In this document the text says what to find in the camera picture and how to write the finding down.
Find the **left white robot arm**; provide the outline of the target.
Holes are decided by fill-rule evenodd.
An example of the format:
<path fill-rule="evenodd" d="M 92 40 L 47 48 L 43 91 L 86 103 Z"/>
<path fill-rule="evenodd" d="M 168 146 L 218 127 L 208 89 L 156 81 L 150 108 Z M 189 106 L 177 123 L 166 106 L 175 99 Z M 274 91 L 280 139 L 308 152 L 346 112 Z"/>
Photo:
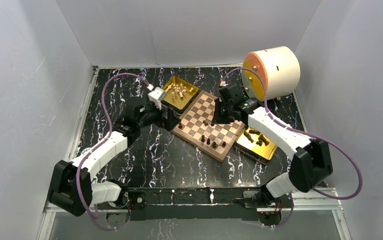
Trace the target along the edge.
<path fill-rule="evenodd" d="M 93 183 L 94 177 L 133 144 L 142 128 L 156 125 L 171 131 L 179 122 L 172 109 L 157 108 L 151 102 L 125 108 L 96 145 L 86 153 L 70 161 L 60 160 L 54 166 L 47 200 L 76 217 L 90 213 L 91 206 L 105 202 L 111 202 L 116 208 L 125 207 L 129 195 L 122 183 L 116 180 Z"/>

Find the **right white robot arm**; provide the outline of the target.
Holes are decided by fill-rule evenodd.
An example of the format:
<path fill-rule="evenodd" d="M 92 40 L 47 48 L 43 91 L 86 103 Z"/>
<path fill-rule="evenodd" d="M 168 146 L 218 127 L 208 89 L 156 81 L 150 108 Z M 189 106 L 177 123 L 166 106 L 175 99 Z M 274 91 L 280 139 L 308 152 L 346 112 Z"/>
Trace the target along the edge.
<path fill-rule="evenodd" d="M 221 84 L 215 100 L 213 122 L 244 123 L 272 141 L 291 160 L 290 170 L 274 177 L 261 187 L 261 201 L 274 207 L 281 196 L 293 192 L 307 193 L 333 173 L 329 145 L 324 140 L 296 132 L 272 115 L 256 98 L 248 98 L 234 84 Z"/>

